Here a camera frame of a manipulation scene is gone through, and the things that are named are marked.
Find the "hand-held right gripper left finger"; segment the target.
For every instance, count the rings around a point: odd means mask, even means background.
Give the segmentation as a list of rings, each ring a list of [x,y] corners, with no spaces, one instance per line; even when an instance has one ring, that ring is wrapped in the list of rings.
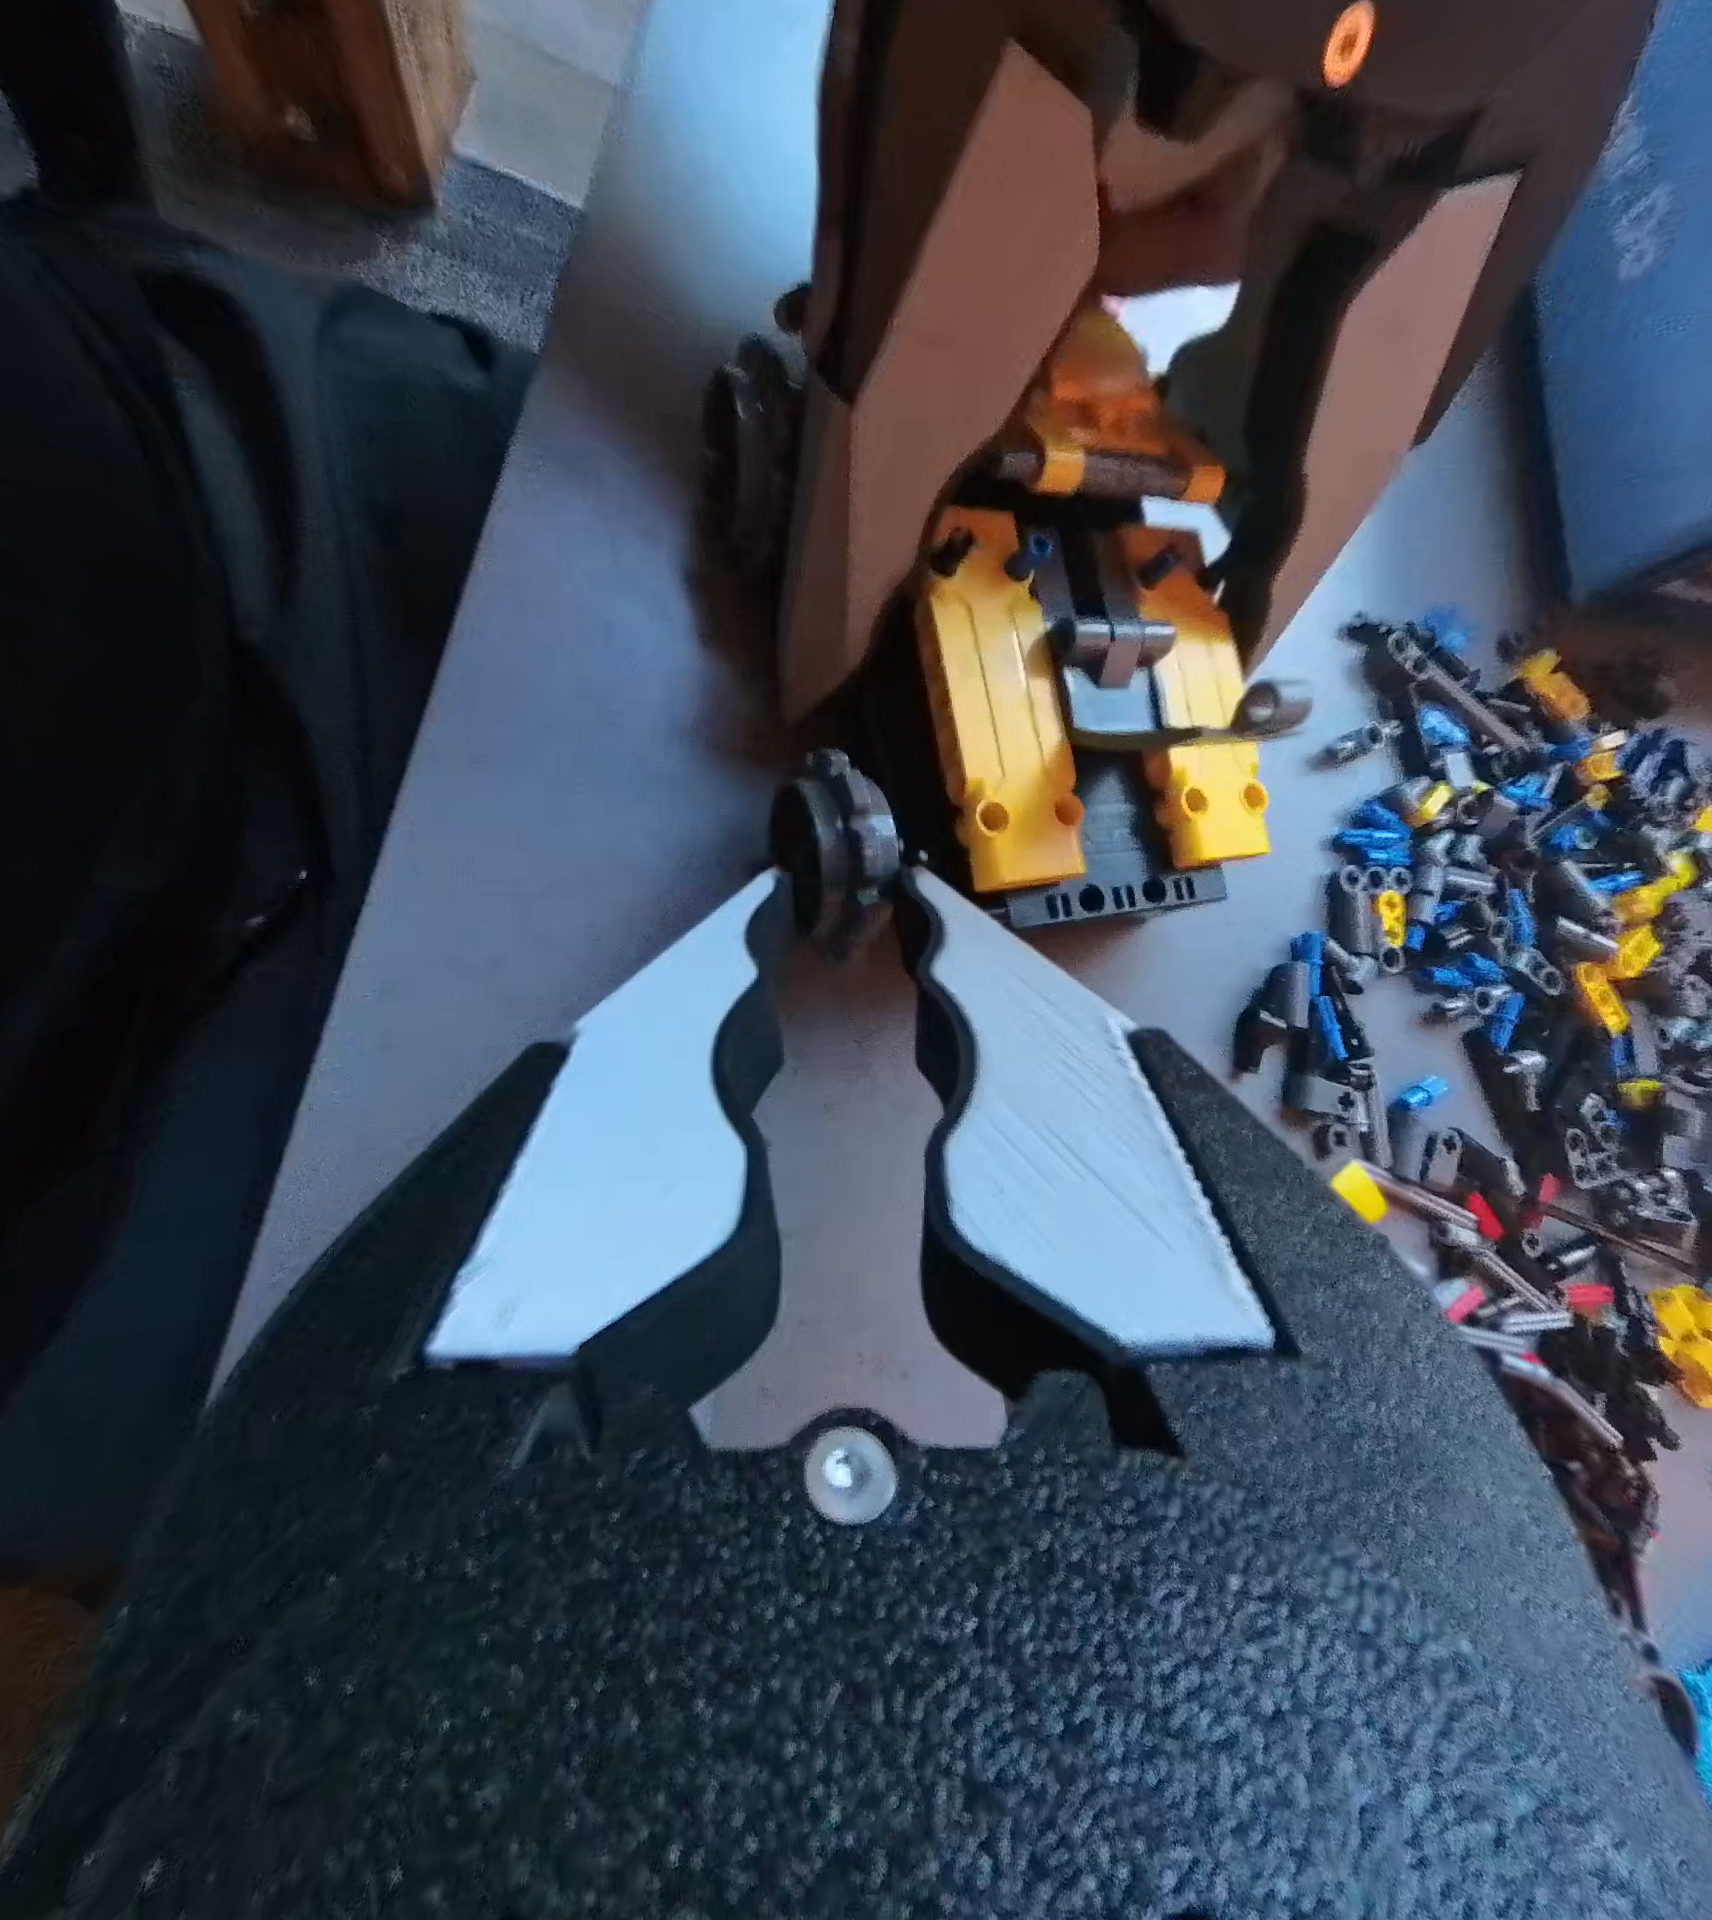
[[[424,1340],[436,1369],[689,1409],[770,1336],[780,1247],[756,1107],[785,1052],[789,880],[768,866],[594,1004]]]

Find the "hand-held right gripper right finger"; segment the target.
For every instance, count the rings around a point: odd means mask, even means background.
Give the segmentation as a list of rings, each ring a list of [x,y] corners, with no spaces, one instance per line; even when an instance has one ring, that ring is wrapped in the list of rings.
[[[1006,1405],[1083,1374],[1115,1413],[1152,1369],[1275,1357],[1275,1317],[1143,1066],[1152,1033],[912,866],[897,935],[916,988],[926,1142],[922,1298],[948,1357]]]

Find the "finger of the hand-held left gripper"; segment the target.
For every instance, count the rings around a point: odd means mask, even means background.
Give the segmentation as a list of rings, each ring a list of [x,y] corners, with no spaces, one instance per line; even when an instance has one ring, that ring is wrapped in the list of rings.
[[[1094,110],[1016,36],[878,68],[860,237],[805,385],[779,706],[868,659],[961,468],[1008,424],[1099,265]]]
[[[1419,442],[1517,184],[1280,171],[1258,204],[1231,316],[1200,344],[1200,433],[1225,468],[1218,601],[1246,665]]]

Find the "yellow toy brick vehicle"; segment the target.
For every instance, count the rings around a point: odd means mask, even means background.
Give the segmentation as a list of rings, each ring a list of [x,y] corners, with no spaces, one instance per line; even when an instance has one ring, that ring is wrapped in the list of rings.
[[[1167,915],[1271,848],[1259,751],[1312,713],[1255,676],[1194,532],[1223,490],[1143,348],[1078,312],[930,520],[837,744],[912,848],[1010,929]]]

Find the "black gear wheel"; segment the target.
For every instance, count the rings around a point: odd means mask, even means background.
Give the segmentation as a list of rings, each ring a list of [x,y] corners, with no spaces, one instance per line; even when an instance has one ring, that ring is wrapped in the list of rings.
[[[811,751],[776,792],[770,857],[789,880],[799,938],[840,962],[868,947],[895,907],[897,819],[841,749]]]

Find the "grey desk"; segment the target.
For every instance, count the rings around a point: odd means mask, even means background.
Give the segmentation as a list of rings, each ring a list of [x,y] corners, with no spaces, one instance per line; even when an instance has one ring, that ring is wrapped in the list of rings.
[[[328,1582],[217,1721],[217,1915],[1712,1915],[1712,1815],[1397,1253],[1177,1058],[1274,1357],[1006,1415],[922,1305],[916,983],[762,978],[784,1303],[588,1448],[422,1357],[604,997],[744,889],[780,740],[696,394],[801,265],[829,4],[653,4],[268,1217],[221,1436]]]

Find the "dark blue cardboard kit box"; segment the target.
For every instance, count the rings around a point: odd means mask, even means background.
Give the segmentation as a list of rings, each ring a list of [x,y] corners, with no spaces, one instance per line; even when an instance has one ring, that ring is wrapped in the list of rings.
[[[1574,609],[1712,632],[1712,3],[1663,4],[1534,283]]]

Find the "pile of small brick parts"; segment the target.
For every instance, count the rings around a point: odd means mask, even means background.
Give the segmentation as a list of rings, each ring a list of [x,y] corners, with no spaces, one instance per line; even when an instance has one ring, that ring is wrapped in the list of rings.
[[[1328,837],[1323,923],[1233,1025],[1238,1078],[1428,1233],[1438,1303],[1517,1407],[1598,1573],[1659,1529],[1663,1394],[1712,1409],[1712,753],[1659,659],[1595,689],[1518,635],[1357,617],[1397,784]]]

